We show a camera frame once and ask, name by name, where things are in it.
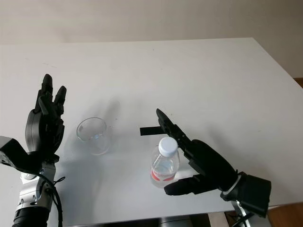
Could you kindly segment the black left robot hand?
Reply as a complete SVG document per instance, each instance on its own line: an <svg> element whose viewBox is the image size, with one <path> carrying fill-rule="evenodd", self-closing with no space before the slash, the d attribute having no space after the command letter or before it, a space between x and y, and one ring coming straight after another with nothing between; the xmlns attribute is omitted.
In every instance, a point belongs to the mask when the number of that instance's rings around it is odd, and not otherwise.
<svg viewBox="0 0 303 227"><path fill-rule="evenodd" d="M53 79L45 74L36 104L28 115L25 138L30 153L51 157L59 148L64 134L61 116L67 89L61 86L53 97Z"/></svg>

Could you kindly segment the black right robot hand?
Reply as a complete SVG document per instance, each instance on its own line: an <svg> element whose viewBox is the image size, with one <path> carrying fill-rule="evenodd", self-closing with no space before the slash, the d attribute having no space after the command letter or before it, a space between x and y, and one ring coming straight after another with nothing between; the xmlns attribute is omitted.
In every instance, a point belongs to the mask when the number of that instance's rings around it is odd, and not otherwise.
<svg viewBox="0 0 303 227"><path fill-rule="evenodd" d="M238 179L233 167L214 149L200 140L190 140L159 108L156 110L163 132L176 140L189 165L198 172L164 187L167 195L200 194L215 189L229 190Z"/></svg>

